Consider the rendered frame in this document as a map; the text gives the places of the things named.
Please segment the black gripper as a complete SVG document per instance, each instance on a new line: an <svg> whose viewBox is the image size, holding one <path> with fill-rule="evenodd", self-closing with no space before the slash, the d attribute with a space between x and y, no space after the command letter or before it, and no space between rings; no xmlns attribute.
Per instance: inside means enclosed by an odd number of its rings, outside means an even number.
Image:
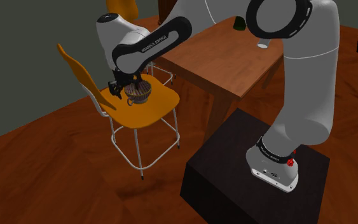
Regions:
<svg viewBox="0 0 358 224"><path fill-rule="evenodd" d="M122 99L121 91L123 88L131 83L134 83L134 92L136 94L141 94L141 74L134 73L134 74L127 74L119 69L113 70L113 74L115 77L115 81L109 81L108 87L109 92L113 96L117 96L119 99Z"/></svg>

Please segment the orange chair with white legs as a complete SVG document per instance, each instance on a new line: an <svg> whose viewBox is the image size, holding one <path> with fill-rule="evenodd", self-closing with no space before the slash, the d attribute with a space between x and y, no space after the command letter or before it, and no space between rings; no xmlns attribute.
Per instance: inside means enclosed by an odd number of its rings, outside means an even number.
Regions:
<svg viewBox="0 0 358 224"><path fill-rule="evenodd" d="M140 172L141 178L144 177L144 170L155 165L161 157L157 157L155 161L147 166L142 165L137 133L139 129L148 127L161 120L172 129L176 135L174 143L171 144L161 156L164 156L166 152L169 152L174 146L180 146L181 136L178 131L176 115L176 106L179 103L179 96L175 91L166 87L154 76L141 74L142 80L150 82L152 88L151 94L145 103L129 106L127 104L125 91L124 94L121 94L122 99L119 99L117 96L110 94L109 87L104 90L99 90L85 67L67 54L59 43L57 44L57 50L70 66L76 79L81 84L82 89L91 98L99 114L109 119L111 127L110 140L113 146L133 169ZM134 165L117 145L116 133L123 128L131 129L134 132L138 166Z"/></svg>
<svg viewBox="0 0 358 224"><path fill-rule="evenodd" d="M109 13L117 13L126 21L131 23L139 16L139 10L135 0L106 0L106 6ZM147 74L149 74L149 71L151 71L150 75L154 76L154 69L158 69L164 73L169 74L170 78L164 83L164 85L166 85L168 82L173 85L173 80L176 78L175 74L157 67L154 62L150 62L146 66Z"/></svg>

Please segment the brown wooden table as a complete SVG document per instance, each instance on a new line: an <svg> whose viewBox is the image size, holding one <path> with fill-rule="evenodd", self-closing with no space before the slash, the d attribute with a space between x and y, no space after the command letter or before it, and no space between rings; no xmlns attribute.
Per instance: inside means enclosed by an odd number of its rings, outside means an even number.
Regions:
<svg viewBox="0 0 358 224"><path fill-rule="evenodd" d="M223 20L155 59L159 66L213 95L205 139L225 121L233 102L241 101L259 81L267 87L284 65L281 40L260 48L259 38L233 28L234 20Z"/></svg>

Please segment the dark green bottle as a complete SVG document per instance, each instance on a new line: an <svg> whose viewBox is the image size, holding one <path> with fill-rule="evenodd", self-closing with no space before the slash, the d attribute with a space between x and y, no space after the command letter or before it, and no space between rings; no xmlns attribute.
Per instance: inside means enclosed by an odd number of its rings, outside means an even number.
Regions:
<svg viewBox="0 0 358 224"><path fill-rule="evenodd" d="M234 30L237 30L237 31L246 30L247 24L246 24L245 18L243 18L241 16L236 16L234 24L233 24L233 28L234 28Z"/></svg>

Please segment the dark robot stand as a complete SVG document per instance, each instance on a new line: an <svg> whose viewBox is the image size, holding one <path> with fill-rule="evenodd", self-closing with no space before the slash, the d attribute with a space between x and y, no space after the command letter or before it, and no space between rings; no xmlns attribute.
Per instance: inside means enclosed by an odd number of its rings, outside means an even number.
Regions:
<svg viewBox="0 0 358 224"><path fill-rule="evenodd" d="M318 224L329 158L299 146L298 184L283 192L255 177L245 160L268 128L236 109L188 160L180 195L208 224Z"/></svg>

